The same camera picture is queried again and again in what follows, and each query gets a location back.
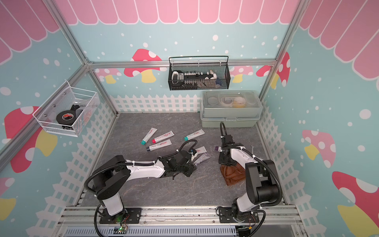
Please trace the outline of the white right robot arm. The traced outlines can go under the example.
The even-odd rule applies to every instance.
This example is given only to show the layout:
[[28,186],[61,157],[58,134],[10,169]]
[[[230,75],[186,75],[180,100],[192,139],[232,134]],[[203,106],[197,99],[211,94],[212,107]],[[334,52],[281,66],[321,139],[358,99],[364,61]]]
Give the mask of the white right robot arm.
[[246,183],[246,193],[233,201],[232,217],[242,222],[261,207],[278,205],[283,191],[274,162],[258,158],[231,135],[222,135],[221,141],[219,164],[226,184]]

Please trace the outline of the silver purple Protetix toothpaste tube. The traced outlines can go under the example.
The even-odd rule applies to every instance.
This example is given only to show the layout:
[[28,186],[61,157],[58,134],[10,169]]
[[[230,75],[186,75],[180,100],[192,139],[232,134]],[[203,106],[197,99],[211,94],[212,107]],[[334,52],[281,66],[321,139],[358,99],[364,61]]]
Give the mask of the silver purple Protetix toothpaste tube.
[[211,158],[211,156],[208,153],[203,153],[197,160],[195,160],[193,162],[193,164],[195,166],[198,166],[198,165],[200,165],[201,163],[207,161],[210,158]]

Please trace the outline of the brown cloth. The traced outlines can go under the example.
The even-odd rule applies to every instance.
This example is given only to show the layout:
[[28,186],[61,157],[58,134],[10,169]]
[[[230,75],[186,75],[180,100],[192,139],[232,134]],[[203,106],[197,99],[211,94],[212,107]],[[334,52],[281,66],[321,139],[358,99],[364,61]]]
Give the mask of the brown cloth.
[[235,185],[246,179],[245,168],[240,164],[236,166],[221,165],[220,171],[227,186]]

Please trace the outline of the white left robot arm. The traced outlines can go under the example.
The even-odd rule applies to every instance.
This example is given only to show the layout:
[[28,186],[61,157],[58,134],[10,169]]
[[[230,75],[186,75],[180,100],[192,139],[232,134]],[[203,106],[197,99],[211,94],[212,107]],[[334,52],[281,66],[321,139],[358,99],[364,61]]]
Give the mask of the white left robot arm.
[[196,165],[193,164],[196,156],[195,149],[178,150],[150,162],[130,161],[122,155],[117,155],[95,170],[85,181],[84,188],[94,194],[106,209],[106,213],[113,217],[125,212],[119,191],[127,181],[141,178],[175,178],[180,173],[190,177],[196,170]]

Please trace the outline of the white green cap toothpaste tube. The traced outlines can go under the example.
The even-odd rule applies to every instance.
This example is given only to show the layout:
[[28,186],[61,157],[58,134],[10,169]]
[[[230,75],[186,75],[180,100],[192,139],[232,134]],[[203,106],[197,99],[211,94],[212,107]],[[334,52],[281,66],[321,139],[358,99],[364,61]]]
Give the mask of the white green cap toothpaste tube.
[[188,140],[194,139],[194,138],[196,138],[196,137],[199,137],[199,136],[201,136],[201,135],[203,135],[203,134],[205,134],[205,132],[204,132],[202,129],[200,129],[200,130],[198,130],[198,131],[196,131],[196,132],[194,132],[194,133],[191,133],[191,134],[187,135],[187,136],[184,138],[184,140],[185,140],[185,141],[188,141]]

